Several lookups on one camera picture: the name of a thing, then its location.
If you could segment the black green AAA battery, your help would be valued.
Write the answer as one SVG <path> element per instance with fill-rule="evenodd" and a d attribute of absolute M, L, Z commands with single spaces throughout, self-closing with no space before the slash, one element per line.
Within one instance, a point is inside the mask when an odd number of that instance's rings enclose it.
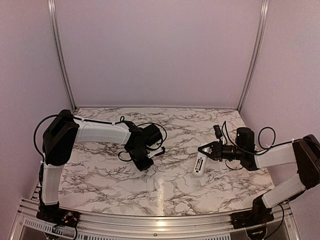
<path fill-rule="evenodd" d="M 202 164 L 203 164 L 203 159 L 201 160 L 201 162 L 200 162 L 200 164 L 199 164 L 199 168 L 198 168 L 199 171 L 200 171 L 201 168 L 202 168 Z"/>

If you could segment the gold AAA battery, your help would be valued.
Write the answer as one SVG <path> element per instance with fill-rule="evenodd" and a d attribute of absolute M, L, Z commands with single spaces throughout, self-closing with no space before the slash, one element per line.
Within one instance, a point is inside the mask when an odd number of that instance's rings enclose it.
<path fill-rule="evenodd" d="M 199 165 L 200 165 L 201 160 L 199 159 L 197 161 L 196 167 L 195 167 L 195 171 L 198 172 L 199 171 Z"/>

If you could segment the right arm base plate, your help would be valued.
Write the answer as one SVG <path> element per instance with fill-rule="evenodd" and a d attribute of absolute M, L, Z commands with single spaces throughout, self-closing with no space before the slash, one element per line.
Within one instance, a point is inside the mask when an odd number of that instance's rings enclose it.
<path fill-rule="evenodd" d="M 234 229 L 252 227 L 273 221 L 274 215 L 272 211 L 267 209 L 262 213 L 251 210 L 240 211 L 230 215 L 231 224 Z"/>

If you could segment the white remote control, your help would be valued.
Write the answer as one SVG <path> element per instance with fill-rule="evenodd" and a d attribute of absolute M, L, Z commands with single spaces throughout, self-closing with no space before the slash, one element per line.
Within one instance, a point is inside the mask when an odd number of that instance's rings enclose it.
<path fill-rule="evenodd" d="M 193 166 L 193 175 L 196 177 L 200 177 L 204 174 L 204 170 L 206 167 L 208 157 L 201 153 L 198 152 L 194 166 Z"/>

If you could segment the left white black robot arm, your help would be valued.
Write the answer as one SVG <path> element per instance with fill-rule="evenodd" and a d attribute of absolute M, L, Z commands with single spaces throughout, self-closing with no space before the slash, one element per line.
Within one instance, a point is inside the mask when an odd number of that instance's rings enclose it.
<path fill-rule="evenodd" d="M 139 171 L 153 165 L 153 157 L 166 152 L 163 146 L 166 130 L 156 123 L 136 125 L 121 117 L 119 121 L 107 122 L 75 116 L 63 109 L 41 120 L 52 119 L 42 135 L 42 147 L 36 148 L 41 155 L 39 183 L 39 212 L 58 223 L 63 219 L 59 207 L 59 187 L 62 170 L 70 160 L 74 144 L 84 142 L 118 144 L 124 147 Z"/>

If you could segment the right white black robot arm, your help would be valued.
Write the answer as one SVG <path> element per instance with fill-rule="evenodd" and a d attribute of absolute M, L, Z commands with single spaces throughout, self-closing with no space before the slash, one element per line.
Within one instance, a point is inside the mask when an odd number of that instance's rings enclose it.
<path fill-rule="evenodd" d="M 250 128 L 237 128 L 235 142 L 222 140 L 221 138 L 227 138 L 228 135 L 223 134 L 218 125 L 214 125 L 213 128 L 218 140 L 198 147 L 195 172 L 204 169 L 207 158 L 219 162 L 238 160 L 248 171 L 286 164 L 297 166 L 297 173 L 292 178 L 256 197 L 250 210 L 231 214 L 231 222 L 235 229 L 273 221 L 273 207 L 294 200 L 306 190 L 319 185 L 320 143 L 314 135 L 272 144 L 262 151 L 256 151 L 255 134 Z"/>

